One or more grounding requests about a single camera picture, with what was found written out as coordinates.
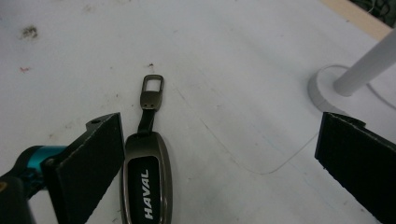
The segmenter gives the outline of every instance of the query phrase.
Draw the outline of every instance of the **dirt spot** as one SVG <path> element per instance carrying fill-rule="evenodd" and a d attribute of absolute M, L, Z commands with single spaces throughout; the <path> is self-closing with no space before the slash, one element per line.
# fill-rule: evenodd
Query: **dirt spot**
<path fill-rule="evenodd" d="M 154 71 L 154 63 L 150 63 L 150 64 L 148 65 L 148 68 L 149 68 L 149 71 L 150 71 L 151 74 L 155 74 L 155 71 Z"/>
<path fill-rule="evenodd" d="M 30 70 L 31 68 L 30 67 L 20 67 L 20 71 L 22 72 L 22 73 L 26 73 L 26 72 L 28 72 L 29 70 Z"/>
<path fill-rule="evenodd" d="M 87 5 L 82 9 L 84 12 L 86 13 L 91 13 L 95 11 L 95 7 L 91 6 L 91 5 Z"/>
<path fill-rule="evenodd" d="M 36 39 L 38 38 L 38 31 L 35 26 L 30 25 L 22 30 L 22 39 Z"/>
<path fill-rule="evenodd" d="M 73 127 L 73 122 L 70 122 L 70 123 L 64 125 L 65 129 L 72 129 L 72 127 Z"/>

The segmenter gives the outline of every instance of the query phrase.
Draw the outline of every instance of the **teal clamp part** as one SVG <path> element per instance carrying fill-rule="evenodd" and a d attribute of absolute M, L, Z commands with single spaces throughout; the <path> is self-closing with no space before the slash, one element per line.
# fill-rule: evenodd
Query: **teal clamp part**
<path fill-rule="evenodd" d="M 50 156 L 61 153 L 65 148 L 65 146 L 41 147 L 31 156 L 27 167 L 35 169 L 39 175 L 42 175 L 40 163 Z"/>

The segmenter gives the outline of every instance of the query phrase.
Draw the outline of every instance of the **clamp jaw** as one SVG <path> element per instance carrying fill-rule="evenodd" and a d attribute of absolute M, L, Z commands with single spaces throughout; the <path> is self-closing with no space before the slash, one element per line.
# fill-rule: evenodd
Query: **clamp jaw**
<path fill-rule="evenodd" d="M 58 222 L 85 223 L 124 159 L 120 114 L 87 123 L 68 147 L 29 147 L 0 176 L 0 223 L 34 224 L 28 200 L 47 188 Z"/>

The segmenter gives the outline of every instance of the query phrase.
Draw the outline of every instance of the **white surface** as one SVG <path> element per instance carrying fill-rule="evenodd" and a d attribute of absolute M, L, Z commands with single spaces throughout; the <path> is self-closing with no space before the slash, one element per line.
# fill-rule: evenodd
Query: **white surface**
<path fill-rule="evenodd" d="M 396 78 L 393 73 L 394 69 L 389 69 L 380 78 L 376 78 L 370 82 L 370 88 L 382 99 L 389 107 L 396 109 Z"/>
<path fill-rule="evenodd" d="M 14 0 L 0 18 L 1 174 L 104 114 L 120 111 L 134 133 L 155 73 L 173 223 L 376 223 L 314 159 L 321 113 L 308 79 L 375 44 L 320 2 Z M 21 38 L 32 24 L 38 38 Z M 121 223 L 118 182 L 88 223 Z M 37 223 L 55 223 L 47 192 L 31 205 Z"/>
<path fill-rule="evenodd" d="M 396 31 L 392 31 L 334 82 L 335 91 L 343 96 L 351 96 L 375 77 L 380 76 L 396 63 L 395 48 Z"/>

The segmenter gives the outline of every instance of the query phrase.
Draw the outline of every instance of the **black rubber grip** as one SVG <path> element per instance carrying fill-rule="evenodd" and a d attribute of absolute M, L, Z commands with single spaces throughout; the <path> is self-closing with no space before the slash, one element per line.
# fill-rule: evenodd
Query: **black rubber grip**
<path fill-rule="evenodd" d="M 85 223 L 124 159 L 120 114 L 87 123 L 87 132 L 41 163 L 59 224 Z"/>
<path fill-rule="evenodd" d="M 324 113 L 315 158 L 379 221 L 394 224 L 396 145 L 364 125 Z"/>
<path fill-rule="evenodd" d="M 14 176 L 0 177 L 0 223 L 34 224 L 23 182 Z"/>

